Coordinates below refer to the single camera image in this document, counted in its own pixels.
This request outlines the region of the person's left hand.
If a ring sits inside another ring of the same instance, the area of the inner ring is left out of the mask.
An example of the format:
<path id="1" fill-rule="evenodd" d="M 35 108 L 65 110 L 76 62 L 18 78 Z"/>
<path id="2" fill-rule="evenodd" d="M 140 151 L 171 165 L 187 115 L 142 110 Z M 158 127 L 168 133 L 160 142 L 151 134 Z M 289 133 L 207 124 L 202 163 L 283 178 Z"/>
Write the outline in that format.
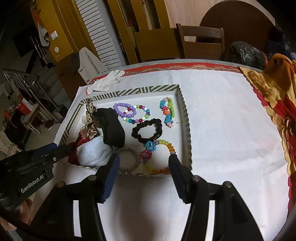
<path id="1" fill-rule="evenodd" d="M 33 220 L 33 216 L 32 216 L 33 209 L 34 209 L 34 203 L 29 198 L 26 199 L 24 202 L 22 202 L 22 204 L 20 205 L 18 217 L 22 222 L 26 223 L 27 225 L 30 225 Z M 11 223 L 7 222 L 5 219 L 0 218 L 0 221 L 1 221 L 1 226 L 4 228 L 5 231 L 8 232 L 8 231 L 16 230 L 16 227 Z"/>

